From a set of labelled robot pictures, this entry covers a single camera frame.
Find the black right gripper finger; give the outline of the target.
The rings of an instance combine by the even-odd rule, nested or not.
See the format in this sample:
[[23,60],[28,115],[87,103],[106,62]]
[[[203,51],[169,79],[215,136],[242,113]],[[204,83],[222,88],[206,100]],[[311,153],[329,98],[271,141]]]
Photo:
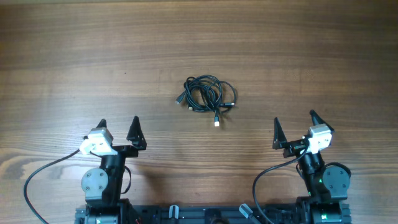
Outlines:
[[312,119],[312,123],[314,126],[319,125],[319,124],[325,124],[332,133],[335,132],[334,128],[332,128],[326,121],[324,121],[315,110],[310,110],[310,116]]
[[287,146],[287,138],[283,132],[282,126],[278,117],[274,118],[274,138],[273,138],[273,149],[282,149]]

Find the black USB cable dark plug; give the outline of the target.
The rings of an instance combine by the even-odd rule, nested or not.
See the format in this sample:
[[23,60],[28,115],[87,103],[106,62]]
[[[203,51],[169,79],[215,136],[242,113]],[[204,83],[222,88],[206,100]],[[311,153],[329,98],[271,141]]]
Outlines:
[[222,82],[213,75],[188,77],[183,84],[183,92],[176,98],[176,104],[185,100],[193,111],[215,112],[220,110],[222,102]]

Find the black USB cable white plug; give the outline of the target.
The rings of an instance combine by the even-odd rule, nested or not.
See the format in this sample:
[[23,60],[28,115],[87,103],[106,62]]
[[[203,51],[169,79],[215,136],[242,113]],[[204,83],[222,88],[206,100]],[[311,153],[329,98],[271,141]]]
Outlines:
[[[230,87],[232,102],[223,101],[223,85]],[[176,98],[176,104],[185,100],[188,109],[197,113],[214,112],[214,126],[220,126],[220,116],[231,111],[237,102],[235,88],[213,75],[188,77],[183,83],[183,92]]]

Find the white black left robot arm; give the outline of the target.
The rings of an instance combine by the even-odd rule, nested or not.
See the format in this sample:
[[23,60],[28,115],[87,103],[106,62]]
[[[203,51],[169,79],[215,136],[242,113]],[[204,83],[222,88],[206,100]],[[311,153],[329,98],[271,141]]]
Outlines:
[[126,159],[137,157],[139,151],[144,151],[147,147],[138,116],[133,118],[126,140],[130,142],[128,145],[113,145],[113,136],[107,129],[105,119],[102,119],[97,127],[91,129],[84,137],[80,146],[81,153],[98,156],[101,163],[98,168],[88,170],[81,179],[86,206],[76,210],[75,223],[142,222],[130,201],[121,198],[121,195],[129,190],[129,188],[122,190],[124,173],[131,173],[125,166]]

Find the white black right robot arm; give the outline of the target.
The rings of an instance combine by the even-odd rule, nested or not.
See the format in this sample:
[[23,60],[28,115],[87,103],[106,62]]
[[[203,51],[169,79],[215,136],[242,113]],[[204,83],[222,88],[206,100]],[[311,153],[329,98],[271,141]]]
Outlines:
[[326,164],[321,150],[331,145],[335,130],[314,110],[313,125],[296,141],[288,141],[280,122],[274,119],[274,149],[283,149],[283,156],[296,157],[297,171],[307,188],[307,197],[295,203],[271,205],[264,211],[275,223],[351,223],[348,198],[351,171],[338,162]]

